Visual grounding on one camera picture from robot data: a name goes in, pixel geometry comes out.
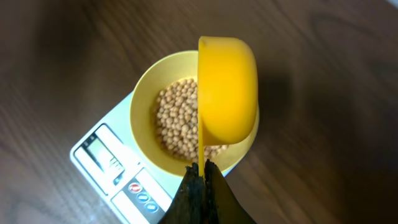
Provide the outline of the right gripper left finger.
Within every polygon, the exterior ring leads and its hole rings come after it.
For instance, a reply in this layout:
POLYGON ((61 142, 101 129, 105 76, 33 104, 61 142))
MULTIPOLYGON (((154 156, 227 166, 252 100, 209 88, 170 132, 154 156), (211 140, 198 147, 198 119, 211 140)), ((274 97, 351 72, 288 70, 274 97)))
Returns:
POLYGON ((186 173, 169 209, 158 224, 204 223, 205 185, 199 176, 199 166, 186 166, 186 173))

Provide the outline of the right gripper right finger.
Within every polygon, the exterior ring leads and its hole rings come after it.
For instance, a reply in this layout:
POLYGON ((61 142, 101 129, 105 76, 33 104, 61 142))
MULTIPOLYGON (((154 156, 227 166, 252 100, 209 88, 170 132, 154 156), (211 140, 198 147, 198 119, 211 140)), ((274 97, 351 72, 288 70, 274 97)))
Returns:
POLYGON ((243 209, 218 166, 205 162, 206 215, 211 224, 249 224, 253 218, 243 209))

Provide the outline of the yellow measuring scoop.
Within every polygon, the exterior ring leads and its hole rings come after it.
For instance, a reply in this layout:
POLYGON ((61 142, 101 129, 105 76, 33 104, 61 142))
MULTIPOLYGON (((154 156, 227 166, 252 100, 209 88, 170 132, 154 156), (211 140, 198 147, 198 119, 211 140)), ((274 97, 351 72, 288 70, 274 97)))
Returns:
POLYGON ((258 77, 252 50, 233 37, 200 37, 197 67, 198 166, 203 176, 206 146, 231 146, 215 161, 221 171, 232 169, 251 147, 259 123, 258 77))

